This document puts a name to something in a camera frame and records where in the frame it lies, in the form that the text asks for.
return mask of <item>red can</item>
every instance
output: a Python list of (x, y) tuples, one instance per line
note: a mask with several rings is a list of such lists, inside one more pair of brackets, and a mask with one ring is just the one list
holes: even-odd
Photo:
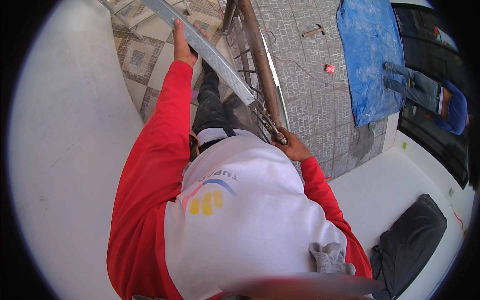
[(325, 67), (325, 71), (333, 74), (333, 72), (335, 72), (335, 67), (332, 66), (332, 65), (327, 65), (327, 66)]

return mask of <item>blue tarp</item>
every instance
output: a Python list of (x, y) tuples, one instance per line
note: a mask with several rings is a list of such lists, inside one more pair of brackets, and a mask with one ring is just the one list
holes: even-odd
[(357, 126), (400, 111), (405, 97), (387, 92), (382, 76), (406, 84), (403, 76), (384, 70), (391, 61), (404, 65), (403, 47), (389, 0), (343, 0), (337, 13), (352, 110)]

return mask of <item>tiled floor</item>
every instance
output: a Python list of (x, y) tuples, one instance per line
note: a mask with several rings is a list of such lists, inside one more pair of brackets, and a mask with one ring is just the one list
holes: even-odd
[[(377, 122), (375, 136), (367, 126), (354, 127), (343, 45), (336, 25), (340, 0), (251, 1), (274, 55), (292, 131), (315, 155), (325, 176), (336, 178), (380, 154), (386, 119)], [(177, 4), (175, 8), (192, 24), (200, 24), (209, 32), (210, 41), (241, 70), (240, 59), (233, 60), (238, 55), (238, 48), (230, 49), (220, 30), (222, 16), (218, 11), (220, 6), (225, 7), (226, 1), (191, 0), (188, 3), (191, 16), (183, 4)], [(122, 14), (133, 18), (144, 9), (145, 6), (137, 0)], [(327, 30), (326, 35), (301, 37), (302, 33), (316, 29), (317, 23)], [(172, 30), (155, 16), (137, 27), (137, 31), (144, 35), (139, 40), (115, 17), (112, 24), (127, 88), (140, 116), (147, 121), (173, 61)], [(326, 64), (335, 66), (334, 74), (324, 71)], [(198, 90), (202, 81), (199, 61), (194, 67), (192, 88)], [(219, 90), (223, 99), (232, 93), (222, 80)], [(193, 98), (191, 112), (196, 111), (195, 105), (198, 102)]]
[[(377, 122), (375, 137), (368, 126), (354, 127), (336, 24), (339, 4), (340, 0), (252, 0), (261, 29), (271, 31), (264, 35), (275, 56), (291, 129), (310, 148), (325, 176), (332, 178), (380, 154), (386, 128), (386, 118)], [(317, 29), (317, 23), (326, 35), (301, 36)], [(334, 74), (324, 71), (326, 64), (335, 66)]]
[[(183, 3), (175, 5), (192, 24), (199, 24), (201, 29), (210, 33), (210, 41), (225, 58), (233, 64), (233, 56), (226, 39), (219, 29), (222, 17), (216, 0), (192, 0), (187, 2), (192, 15)], [(139, 0), (126, 7), (121, 14), (127, 19), (139, 15), (146, 9)], [(156, 100), (162, 90), (163, 80), (173, 62), (172, 29), (158, 16), (154, 16), (137, 27), (143, 35), (139, 40), (116, 17), (112, 18), (112, 29), (117, 48), (120, 67), (125, 78), (127, 89), (142, 120), (146, 122), (152, 115)], [(202, 60), (198, 60), (193, 68), (192, 89), (198, 90), (203, 81)], [(225, 99), (232, 93), (228, 85), (220, 79), (220, 96)], [(192, 99), (191, 118), (195, 117), (197, 99)]]

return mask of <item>window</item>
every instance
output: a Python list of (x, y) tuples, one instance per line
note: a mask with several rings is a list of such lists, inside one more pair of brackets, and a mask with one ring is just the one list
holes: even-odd
[[(403, 43), (405, 66), (438, 83), (449, 80), (462, 91), (472, 111), (474, 87), (455, 41), (436, 17), (434, 10), (417, 5), (392, 4)], [(467, 130), (448, 133), (424, 116), (411, 102), (400, 111), (398, 129), (429, 151), (465, 188), (467, 173)]]

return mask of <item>black bag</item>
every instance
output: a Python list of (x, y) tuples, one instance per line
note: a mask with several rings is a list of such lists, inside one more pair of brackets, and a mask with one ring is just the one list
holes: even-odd
[(428, 194), (420, 196), (372, 248), (373, 279), (385, 283), (373, 297), (391, 300), (400, 296), (430, 260), (446, 229), (447, 219), (437, 204)]

